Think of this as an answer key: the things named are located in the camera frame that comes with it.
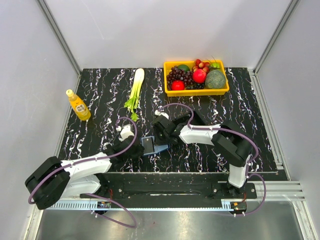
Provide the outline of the black card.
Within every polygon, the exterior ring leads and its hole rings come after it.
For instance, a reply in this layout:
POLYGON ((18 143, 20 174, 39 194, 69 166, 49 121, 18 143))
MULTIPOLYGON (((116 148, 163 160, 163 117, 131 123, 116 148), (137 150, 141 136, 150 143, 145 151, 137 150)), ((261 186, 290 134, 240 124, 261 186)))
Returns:
POLYGON ((146 136, 141 138, 141 145, 143 146, 143 154, 150 155, 155 152, 154 147, 154 137, 153 136, 146 136))

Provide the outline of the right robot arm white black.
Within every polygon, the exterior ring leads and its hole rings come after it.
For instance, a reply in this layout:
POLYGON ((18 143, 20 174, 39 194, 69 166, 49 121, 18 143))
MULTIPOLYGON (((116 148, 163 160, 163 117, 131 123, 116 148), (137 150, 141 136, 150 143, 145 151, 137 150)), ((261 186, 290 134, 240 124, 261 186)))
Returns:
POLYGON ((227 192, 239 198, 246 191, 247 164, 254 149, 254 142, 231 121, 204 125, 195 112, 188 112, 173 120, 166 113, 159 113, 151 122, 155 138, 161 144, 203 144, 214 146, 229 164, 227 192))

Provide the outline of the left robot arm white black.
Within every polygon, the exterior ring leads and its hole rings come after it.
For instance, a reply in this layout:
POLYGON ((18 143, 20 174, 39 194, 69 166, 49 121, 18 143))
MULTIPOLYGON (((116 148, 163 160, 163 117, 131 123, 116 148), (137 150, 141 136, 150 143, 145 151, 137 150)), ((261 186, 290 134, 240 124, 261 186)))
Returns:
POLYGON ((96 175, 108 172, 127 159, 141 157, 144 150, 139 140, 130 137, 89 157, 61 160, 51 156, 25 181, 28 203, 45 210, 61 198, 87 193, 102 198, 107 195, 109 186, 96 175))

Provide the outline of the blue leather card holder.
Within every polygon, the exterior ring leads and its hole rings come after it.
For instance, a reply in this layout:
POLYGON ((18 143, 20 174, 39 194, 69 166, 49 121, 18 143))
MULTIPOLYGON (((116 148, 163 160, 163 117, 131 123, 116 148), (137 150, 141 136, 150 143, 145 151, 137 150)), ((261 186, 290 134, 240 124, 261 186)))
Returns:
POLYGON ((157 145, 154 136, 145 136, 140 138, 143 147, 143 156, 156 155, 169 149, 168 144, 157 145))

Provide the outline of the black plastic card box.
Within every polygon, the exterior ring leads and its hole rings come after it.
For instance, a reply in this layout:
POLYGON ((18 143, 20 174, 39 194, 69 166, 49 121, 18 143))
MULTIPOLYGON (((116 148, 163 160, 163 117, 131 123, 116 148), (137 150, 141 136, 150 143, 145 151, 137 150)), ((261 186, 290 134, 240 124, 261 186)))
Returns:
MULTIPOLYGON (((182 115, 180 119, 183 123, 187 123, 189 119, 192 117, 192 113, 189 111, 186 114, 182 115)), ((194 126, 206 126, 207 124, 203 120, 203 118, 198 114, 196 110, 193 111, 193 118, 190 122, 191 125, 194 126)))

